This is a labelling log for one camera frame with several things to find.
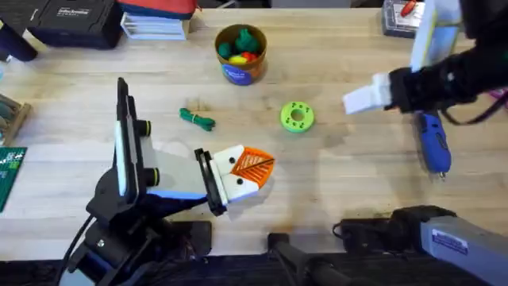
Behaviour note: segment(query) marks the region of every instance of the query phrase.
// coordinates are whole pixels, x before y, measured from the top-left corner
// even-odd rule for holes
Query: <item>green ring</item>
[[[303,119],[294,120],[291,114],[301,112]],[[280,122],[292,133],[306,132],[314,123],[314,111],[305,102],[288,102],[280,111]]]

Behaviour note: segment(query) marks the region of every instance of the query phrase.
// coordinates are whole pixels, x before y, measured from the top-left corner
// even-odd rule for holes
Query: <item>wooden table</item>
[[[213,41],[227,25],[249,23],[268,39],[265,77],[249,87],[228,83]],[[0,260],[60,258],[87,217],[85,205],[114,148],[117,77],[123,76],[138,114],[153,123],[156,148],[189,157],[235,144],[276,158],[260,195],[215,218],[208,206],[171,219],[214,222],[212,254],[262,253],[272,231],[294,234],[307,251],[338,251],[331,234],[342,218],[390,214],[398,207],[436,204],[488,230],[508,234],[508,117],[470,127],[445,124],[453,167],[445,182],[421,169],[410,117],[398,111],[346,116],[341,97],[375,72],[409,63],[412,41],[384,37],[380,10],[203,10],[189,40],[127,41],[113,51],[42,48],[32,63],[13,61],[0,92],[34,111],[17,144],[25,163],[0,214]],[[459,50],[471,46],[460,39]],[[308,102],[314,127],[285,131],[279,110]],[[491,99],[456,108],[479,114]],[[179,119],[186,106],[217,121],[207,133]]]

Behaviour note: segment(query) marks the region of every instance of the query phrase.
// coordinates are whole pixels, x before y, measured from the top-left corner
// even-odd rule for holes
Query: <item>green wire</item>
[[[201,126],[206,131],[212,131],[212,128],[215,127],[215,121],[212,118],[202,118],[199,115],[194,115],[187,108],[180,108],[180,117],[185,121]]]

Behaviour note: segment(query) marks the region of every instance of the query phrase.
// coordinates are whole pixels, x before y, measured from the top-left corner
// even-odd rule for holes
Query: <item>green circuit board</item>
[[[27,148],[0,148],[0,212],[6,205]]]

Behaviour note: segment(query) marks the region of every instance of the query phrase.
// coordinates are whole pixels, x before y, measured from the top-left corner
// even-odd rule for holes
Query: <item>blue power drill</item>
[[[452,154],[439,115],[437,111],[418,112],[416,118],[427,169],[444,179],[452,167]]]

